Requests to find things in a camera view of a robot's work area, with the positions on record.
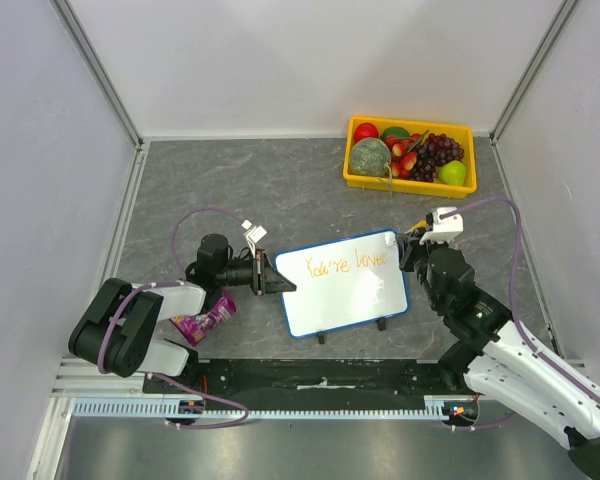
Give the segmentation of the red apple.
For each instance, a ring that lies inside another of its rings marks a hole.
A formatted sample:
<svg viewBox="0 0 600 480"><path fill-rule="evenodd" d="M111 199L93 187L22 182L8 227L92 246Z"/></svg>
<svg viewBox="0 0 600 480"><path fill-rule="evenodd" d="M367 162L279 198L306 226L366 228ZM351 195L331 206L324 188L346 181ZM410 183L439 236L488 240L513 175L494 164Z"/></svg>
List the red apple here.
<svg viewBox="0 0 600 480"><path fill-rule="evenodd" d="M354 132L353 132L353 139L355 143L360 142L361 140L367 139L367 138L378 138L379 137L379 131L378 128L370 122L364 122L359 124Z"/></svg>

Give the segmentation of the dark purple grape bunch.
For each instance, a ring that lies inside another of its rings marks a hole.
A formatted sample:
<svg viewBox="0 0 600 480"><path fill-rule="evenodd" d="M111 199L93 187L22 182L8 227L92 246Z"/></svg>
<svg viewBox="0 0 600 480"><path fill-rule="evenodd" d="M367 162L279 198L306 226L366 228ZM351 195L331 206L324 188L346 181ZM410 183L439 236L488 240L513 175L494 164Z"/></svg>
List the dark purple grape bunch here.
<svg viewBox="0 0 600 480"><path fill-rule="evenodd" d="M464 148L446 134L429 133L411 153L416 155L416 162L411 169L410 179L429 183L437 178L443 166L464 158Z"/></svg>

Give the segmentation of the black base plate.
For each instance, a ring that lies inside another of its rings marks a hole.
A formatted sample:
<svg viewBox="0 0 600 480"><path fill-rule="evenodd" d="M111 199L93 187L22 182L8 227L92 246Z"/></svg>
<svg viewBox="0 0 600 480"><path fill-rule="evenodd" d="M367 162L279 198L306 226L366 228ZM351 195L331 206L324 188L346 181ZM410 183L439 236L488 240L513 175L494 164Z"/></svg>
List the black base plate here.
<svg viewBox="0 0 600 480"><path fill-rule="evenodd" d="M450 367L409 359L198 360L176 381L249 410L420 408L429 395L474 396Z"/></svg>

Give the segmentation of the yellow plastic fruit bin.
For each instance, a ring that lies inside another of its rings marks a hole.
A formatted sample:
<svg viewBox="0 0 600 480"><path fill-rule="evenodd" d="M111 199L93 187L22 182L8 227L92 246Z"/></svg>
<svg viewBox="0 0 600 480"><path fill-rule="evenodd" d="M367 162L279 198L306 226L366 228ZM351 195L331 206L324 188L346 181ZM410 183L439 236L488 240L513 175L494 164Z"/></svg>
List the yellow plastic fruit bin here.
<svg viewBox="0 0 600 480"><path fill-rule="evenodd" d="M464 125L353 116L343 178L350 187L463 199L477 190Z"/></svg>

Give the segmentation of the green netted melon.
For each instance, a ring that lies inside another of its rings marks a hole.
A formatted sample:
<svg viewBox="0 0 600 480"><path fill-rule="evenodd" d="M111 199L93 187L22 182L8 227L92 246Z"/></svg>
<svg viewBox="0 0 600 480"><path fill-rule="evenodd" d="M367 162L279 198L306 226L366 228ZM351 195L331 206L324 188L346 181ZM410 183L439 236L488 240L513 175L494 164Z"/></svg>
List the green netted melon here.
<svg viewBox="0 0 600 480"><path fill-rule="evenodd" d="M388 170L391 153L378 138L364 138L351 149L349 170L354 175L381 177Z"/></svg>

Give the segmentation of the blue framed whiteboard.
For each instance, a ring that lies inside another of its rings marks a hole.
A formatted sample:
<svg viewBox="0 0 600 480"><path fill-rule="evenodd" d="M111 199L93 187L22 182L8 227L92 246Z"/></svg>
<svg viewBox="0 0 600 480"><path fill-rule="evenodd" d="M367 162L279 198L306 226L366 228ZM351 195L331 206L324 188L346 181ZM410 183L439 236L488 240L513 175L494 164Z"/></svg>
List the blue framed whiteboard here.
<svg viewBox="0 0 600 480"><path fill-rule="evenodd" d="M303 338L407 312L396 236L386 229L277 254L275 269L296 285L282 295L290 335Z"/></svg>

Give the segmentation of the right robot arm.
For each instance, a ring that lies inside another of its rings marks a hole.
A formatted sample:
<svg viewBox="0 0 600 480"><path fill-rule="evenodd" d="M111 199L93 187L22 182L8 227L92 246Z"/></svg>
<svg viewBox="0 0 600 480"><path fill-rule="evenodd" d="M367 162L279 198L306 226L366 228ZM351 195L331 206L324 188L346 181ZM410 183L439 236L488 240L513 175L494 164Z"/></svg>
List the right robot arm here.
<svg viewBox="0 0 600 480"><path fill-rule="evenodd" d="M397 237L399 266L414 273L456 343L441 358L447 392L490 397L556 440L587 477L600 479L600 384L535 339L475 283L463 254L418 234Z"/></svg>

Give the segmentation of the green round fruit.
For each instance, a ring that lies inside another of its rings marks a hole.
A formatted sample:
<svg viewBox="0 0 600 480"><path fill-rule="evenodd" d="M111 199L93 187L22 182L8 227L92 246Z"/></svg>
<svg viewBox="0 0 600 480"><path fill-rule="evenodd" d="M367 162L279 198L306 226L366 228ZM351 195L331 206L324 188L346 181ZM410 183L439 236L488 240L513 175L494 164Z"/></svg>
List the green round fruit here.
<svg viewBox="0 0 600 480"><path fill-rule="evenodd" d="M389 137L395 137L398 140L406 139L410 136L408 130L400 126L391 126L385 129L381 134L381 139L386 141Z"/></svg>

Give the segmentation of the green pear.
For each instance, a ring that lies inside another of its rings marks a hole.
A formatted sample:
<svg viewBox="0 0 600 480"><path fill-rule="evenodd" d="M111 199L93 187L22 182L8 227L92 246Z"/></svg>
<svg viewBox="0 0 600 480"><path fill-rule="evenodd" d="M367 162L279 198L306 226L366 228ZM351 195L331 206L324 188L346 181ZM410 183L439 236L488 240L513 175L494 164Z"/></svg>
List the green pear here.
<svg viewBox="0 0 600 480"><path fill-rule="evenodd" d="M463 186L466 179L466 167L458 160L453 160L438 169L439 180L451 186Z"/></svg>

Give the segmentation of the white orange marker pen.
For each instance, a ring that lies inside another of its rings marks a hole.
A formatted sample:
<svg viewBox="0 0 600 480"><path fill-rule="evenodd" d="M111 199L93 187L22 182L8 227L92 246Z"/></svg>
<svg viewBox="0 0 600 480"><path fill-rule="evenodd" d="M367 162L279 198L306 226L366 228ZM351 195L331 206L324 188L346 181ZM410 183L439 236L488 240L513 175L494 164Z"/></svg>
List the white orange marker pen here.
<svg viewBox="0 0 600 480"><path fill-rule="evenodd" d="M420 221L406 232L393 233L387 239L387 245L397 245L399 248L406 249L413 241L418 242L427 231L427 223Z"/></svg>

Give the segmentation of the purple snack bag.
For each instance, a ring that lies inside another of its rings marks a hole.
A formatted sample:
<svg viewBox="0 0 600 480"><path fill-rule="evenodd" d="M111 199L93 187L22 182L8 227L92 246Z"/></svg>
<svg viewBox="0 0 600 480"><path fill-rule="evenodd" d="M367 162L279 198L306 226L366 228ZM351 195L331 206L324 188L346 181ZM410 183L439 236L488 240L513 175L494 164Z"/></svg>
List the purple snack bag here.
<svg viewBox="0 0 600 480"><path fill-rule="evenodd" d="M219 299L208 312L194 316L176 316L170 319L170 323L190 346L195 347L212 329L228 321L235 313L234 301L226 290L222 290Z"/></svg>

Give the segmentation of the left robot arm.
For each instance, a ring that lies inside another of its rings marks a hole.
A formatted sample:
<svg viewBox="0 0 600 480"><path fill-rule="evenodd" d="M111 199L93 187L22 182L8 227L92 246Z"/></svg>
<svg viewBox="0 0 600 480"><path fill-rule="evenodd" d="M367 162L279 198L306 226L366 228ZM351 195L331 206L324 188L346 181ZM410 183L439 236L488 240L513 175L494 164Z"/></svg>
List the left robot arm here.
<svg viewBox="0 0 600 480"><path fill-rule="evenodd" d="M191 392L200 371L188 362L189 349L236 313L227 289L242 286L256 296L296 290L264 250L249 246L235 257L225 236L209 234L183 280L144 285L106 280L72 331L69 352L102 374L157 372L176 392Z"/></svg>

